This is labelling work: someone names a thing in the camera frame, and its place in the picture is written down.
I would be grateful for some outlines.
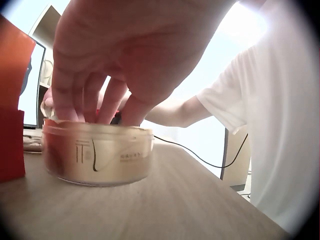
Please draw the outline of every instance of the red object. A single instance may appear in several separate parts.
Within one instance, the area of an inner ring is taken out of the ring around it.
[[[97,109],[97,111],[96,111],[97,115],[98,115],[98,113],[99,113],[99,110],[100,110],[100,109]],[[115,113],[115,115],[114,115],[113,117],[115,117],[118,112],[119,112],[119,111],[116,111],[116,113]]]
[[[0,182],[26,175],[23,159],[24,111],[0,108]]]

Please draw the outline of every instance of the white wall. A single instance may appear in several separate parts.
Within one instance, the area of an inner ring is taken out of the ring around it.
[[[70,0],[13,0],[1,14],[13,25],[29,33],[44,8],[51,3],[62,14]]]

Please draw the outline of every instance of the orange box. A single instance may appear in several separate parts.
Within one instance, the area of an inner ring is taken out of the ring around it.
[[[0,15],[0,107],[18,109],[35,41]]]

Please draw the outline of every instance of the table surface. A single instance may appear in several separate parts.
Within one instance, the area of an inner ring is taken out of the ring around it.
[[[50,176],[25,154],[26,177],[0,184],[7,222],[23,239],[282,239],[286,233],[182,148],[156,141],[151,174],[95,188]]]

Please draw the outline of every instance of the monitor screen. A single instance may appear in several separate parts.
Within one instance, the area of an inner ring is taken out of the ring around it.
[[[24,111],[24,127],[38,127],[39,82],[45,47],[36,42],[23,79],[18,109]]]

